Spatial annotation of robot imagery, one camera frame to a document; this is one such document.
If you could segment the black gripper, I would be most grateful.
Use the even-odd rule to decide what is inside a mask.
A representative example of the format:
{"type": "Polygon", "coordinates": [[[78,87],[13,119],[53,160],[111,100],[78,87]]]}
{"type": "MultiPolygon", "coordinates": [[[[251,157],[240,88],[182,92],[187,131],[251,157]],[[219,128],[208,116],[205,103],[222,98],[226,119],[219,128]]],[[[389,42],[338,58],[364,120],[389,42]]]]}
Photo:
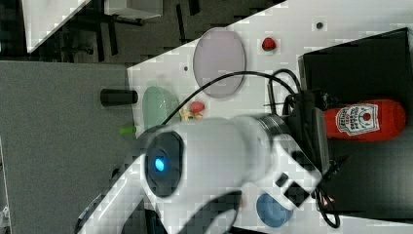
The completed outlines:
{"type": "Polygon", "coordinates": [[[313,92],[303,91],[285,99],[286,123],[300,147],[292,157],[305,170],[326,175],[333,165],[321,104],[313,92]]]}

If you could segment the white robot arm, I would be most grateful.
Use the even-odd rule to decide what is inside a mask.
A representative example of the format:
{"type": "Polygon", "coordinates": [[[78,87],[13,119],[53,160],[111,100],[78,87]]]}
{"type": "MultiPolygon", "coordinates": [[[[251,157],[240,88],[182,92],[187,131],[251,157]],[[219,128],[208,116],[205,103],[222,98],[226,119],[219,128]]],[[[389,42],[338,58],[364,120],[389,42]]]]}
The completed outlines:
{"type": "Polygon", "coordinates": [[[121,234],[143,200],[168,234],[225,234],[238,224],[276,229],[328,170],[325,121],[313,93],[289,96],[290,113],[161,125],[84,213],[76,234],[121,234]]]}

